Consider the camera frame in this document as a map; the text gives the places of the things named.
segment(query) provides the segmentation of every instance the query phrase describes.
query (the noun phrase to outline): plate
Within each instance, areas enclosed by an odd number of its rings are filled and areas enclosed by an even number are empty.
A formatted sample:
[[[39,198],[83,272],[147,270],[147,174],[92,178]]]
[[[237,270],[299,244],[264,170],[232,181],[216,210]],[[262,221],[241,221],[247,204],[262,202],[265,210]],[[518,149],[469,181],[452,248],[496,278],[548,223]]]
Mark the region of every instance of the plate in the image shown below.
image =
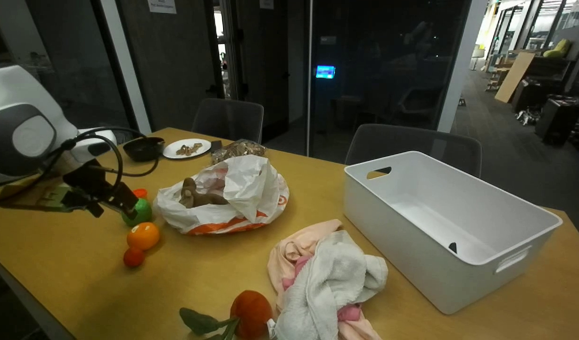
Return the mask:
[[[194,147],[192,153],[177,153],[181,147]],[[166,146],[162,151],[162,157],[166,159],[194,159],[203,155],[205,151],[211,149],[209,140],[199,140],[199,138],[186,138],[186,140],[175,140],[173,144]]]

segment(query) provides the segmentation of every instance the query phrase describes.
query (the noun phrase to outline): floor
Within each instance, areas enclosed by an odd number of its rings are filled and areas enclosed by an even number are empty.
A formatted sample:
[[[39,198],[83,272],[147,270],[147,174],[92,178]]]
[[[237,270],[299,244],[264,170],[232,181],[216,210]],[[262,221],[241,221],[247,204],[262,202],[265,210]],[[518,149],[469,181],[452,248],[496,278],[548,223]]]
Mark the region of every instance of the floor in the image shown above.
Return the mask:
[[[482,146],[480,178],[533,204],[567,212],[579,229],[579,151],[543,144],[533,125],[520,125],[509,104],[484,93],[486,76],[471,72],[462,93],[452,134],[475,138]],[[335,129],[313,136],[316,157],[341,163],[352,130]],[[267,142],[267,147],[303,153],[305,125]],[[47,338],[18,299],[0,282],[0,338]]]

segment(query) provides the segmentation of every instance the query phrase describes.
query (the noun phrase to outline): towel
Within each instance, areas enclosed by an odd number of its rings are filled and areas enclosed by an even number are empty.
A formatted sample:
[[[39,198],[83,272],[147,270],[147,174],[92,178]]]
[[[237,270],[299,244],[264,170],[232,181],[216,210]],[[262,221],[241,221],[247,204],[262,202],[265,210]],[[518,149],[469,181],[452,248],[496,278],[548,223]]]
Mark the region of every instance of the towel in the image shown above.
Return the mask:
[[[275,334],[282,340],[377,340],[360,304],[386,283],[386,263],[364,255],[339,221],[296,232],[269,253],[267,274],[279,293]]]

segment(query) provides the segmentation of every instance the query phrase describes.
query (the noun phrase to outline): wooden table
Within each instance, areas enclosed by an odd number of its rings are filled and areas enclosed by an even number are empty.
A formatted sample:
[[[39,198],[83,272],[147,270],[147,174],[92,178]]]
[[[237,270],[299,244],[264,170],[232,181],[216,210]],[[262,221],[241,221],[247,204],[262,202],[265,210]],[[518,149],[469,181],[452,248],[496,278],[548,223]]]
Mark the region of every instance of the wooden table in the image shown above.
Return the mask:
[[[156,132],[166,142],[196,136]],[[77,338],[186,338],[181,306],[226,317],[243,289],[275,300],[265,261],[273,244],[311,223],[339,217],[365,253],[371,244],[343,217],[343,166],[267,153],[290,187],[286,212],[269,227],[230,236],[183,236],[164,227],[162,246],[139,270],[122,266],[126,227],[107,210],[45,214],[0,208],[0,265]],[[160,161],[135,189],[171,185],[209,157]],[[454,316],[439,314],[394,266],[364,312],[382,338],[579,338],[579,234],[565,214],[530,270]]]

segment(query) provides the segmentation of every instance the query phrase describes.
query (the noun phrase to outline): pink cloth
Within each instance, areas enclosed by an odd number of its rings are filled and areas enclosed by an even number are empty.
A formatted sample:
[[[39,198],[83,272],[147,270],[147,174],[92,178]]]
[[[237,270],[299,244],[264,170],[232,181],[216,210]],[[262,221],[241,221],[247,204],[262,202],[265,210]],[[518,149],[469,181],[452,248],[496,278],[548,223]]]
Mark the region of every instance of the pink cloth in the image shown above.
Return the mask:
[[[282,293],[294,283],[299,270],[313,257],[318,240],[335,232],[339,219],[309,225],[281,240],[269,253],[267,276],[277,293],[279,310],[282,310]],[[339,334],[345,340],[379,340],[358,304],[347,304],[337,312]]]

